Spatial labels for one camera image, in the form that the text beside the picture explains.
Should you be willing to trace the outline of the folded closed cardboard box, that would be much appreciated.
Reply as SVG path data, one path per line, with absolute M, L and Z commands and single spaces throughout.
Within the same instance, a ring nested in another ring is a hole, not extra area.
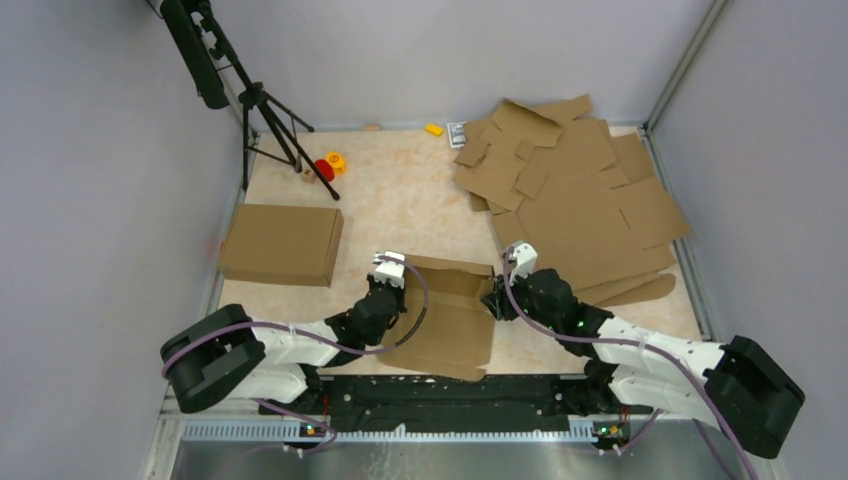
M 337 208 L 241 204 L 218 270 L 233 281 L 328 287 L 343 226 Z

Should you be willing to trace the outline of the small wooden cube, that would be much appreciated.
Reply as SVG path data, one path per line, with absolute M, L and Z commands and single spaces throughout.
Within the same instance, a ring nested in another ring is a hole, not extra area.
M 317 180 L 317 176 L 312 170 L 304 170 L 300 174 L 300 177 L 306 183 L 314 183 Z

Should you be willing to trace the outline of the orange round toy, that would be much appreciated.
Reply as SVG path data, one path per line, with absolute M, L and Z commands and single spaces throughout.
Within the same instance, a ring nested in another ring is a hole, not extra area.
M 341 153 L 330 151 L 326 154 L 325 160 L 336 176 L 343 175 L 347 171 L 346 158 Z

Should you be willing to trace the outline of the cardboard box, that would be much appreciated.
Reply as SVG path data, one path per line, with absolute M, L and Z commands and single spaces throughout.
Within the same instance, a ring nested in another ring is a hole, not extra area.
M 382 344 L 390 346 L 407 334 L 424 306 L 426 315 L 415 334 L 396 349 L 380 354 L 387 366 L 476 382 L 491 359 L 495 320 L 481 302 L 491 291 L 494 268 L 489 264 L 407 254 L 405 261 L 421 273 L 404 272 L 405 306 Z
M 337 208 L 241 204 L 218 270 L 233 281 L 328 287 L 343 226 Z

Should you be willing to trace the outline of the yellow block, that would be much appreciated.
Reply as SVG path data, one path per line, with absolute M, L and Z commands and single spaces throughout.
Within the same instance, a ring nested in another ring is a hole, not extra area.
M 435 137 L 441 137 L 444 133 L 444 128 L 433 123 L 428 123 L 425 125 L 425 131 Z

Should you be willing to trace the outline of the aluminium frame rail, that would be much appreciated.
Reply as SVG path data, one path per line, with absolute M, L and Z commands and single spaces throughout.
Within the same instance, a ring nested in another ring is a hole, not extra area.
M 582 375 L 323 376 L 291 404 L 168 394 L 148 479 L 770 479 L 705 422 L 627 406 Z

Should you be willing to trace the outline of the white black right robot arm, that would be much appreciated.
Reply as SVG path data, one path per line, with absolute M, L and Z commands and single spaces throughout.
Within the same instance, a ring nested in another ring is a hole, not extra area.
M 731 432 L 741 448 L 774 459 L 806 396 L 756 341 L 685 340 L 648 330 L 581 302 L 553 269 L 499 275 L 482 303 L 498 320 L 518 318 L 588 360 L 589 404 L 612 412 L 648 406 Z

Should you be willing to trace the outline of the playing card box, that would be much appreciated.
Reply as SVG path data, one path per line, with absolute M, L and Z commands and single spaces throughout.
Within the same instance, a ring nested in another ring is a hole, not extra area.
M 445 127 L 451 149 L 461 149 L 467 142 L 465 122 L 449 122 Z

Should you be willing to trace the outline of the cardboard sheet pile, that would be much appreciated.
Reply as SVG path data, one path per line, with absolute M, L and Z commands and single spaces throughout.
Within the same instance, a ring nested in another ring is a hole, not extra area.
M 491 214 L 501 247 L 526 241 L 577 297 L 652 301 L 676 286 L 671 245 L 688 225 L 639 135 L 612 135 L 588 95 L 536 106 L 502 100 L 465 122 L 454 183 Z

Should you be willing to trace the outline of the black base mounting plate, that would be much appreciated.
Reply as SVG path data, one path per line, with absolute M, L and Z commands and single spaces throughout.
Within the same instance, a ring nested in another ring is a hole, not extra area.
M 580 375 L 486 375 L 469 382 L 446 377 L 338 375 L 288 404 L 327 419 L 340 432 L 514 433 L 565 431 L 573 416 L 648 414 L 624 407 Z

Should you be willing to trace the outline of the red round toy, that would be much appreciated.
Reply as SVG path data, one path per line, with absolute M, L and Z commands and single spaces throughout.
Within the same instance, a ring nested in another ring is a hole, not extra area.
M 321 176 L 327 181 L 332 182 L 335 177 L 335 170 L 332 165 L 327 162 L 325 159 L 318 159 L 314 161 L 314 165 L 317 168 L 318 172 Z

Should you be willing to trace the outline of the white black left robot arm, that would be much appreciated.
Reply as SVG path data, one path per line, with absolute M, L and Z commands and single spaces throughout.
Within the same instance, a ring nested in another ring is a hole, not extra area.
M 385 333 L 406 311 L 400 277 L 372 273 L 367 282 L 363 298 L 321 321 L 263 322 L 229 304 L 166 341 L 163 376 L 180 411 L 197 413 L 234 398 L 314 410 L 321 397 L 316 369 L 385 352 Z

